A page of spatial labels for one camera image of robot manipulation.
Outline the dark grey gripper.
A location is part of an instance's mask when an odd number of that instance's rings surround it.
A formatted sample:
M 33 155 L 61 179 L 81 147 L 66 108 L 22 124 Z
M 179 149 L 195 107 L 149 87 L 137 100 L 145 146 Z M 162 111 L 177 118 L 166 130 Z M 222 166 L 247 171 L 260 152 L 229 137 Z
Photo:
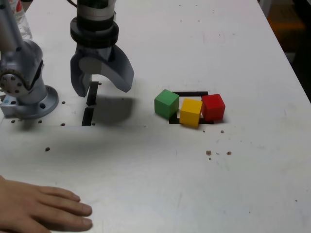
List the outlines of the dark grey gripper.
M 118 46 L 87 48 L 77 44 L 70 60 L 70 77 L 78 96 L 87 95 L 91 75 L 108 78 L 117 89 L 126 93 L 132 88 L 134 70 L 128 57 Z

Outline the person's hand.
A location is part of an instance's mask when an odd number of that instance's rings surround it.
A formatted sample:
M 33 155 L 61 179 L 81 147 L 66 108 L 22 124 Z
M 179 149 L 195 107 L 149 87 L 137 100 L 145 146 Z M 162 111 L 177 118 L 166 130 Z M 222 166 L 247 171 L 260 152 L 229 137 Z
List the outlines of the person's hand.
M 91 206 L 66 189 L 0 179 L 2 233 L 88 231 L 91 214 Z

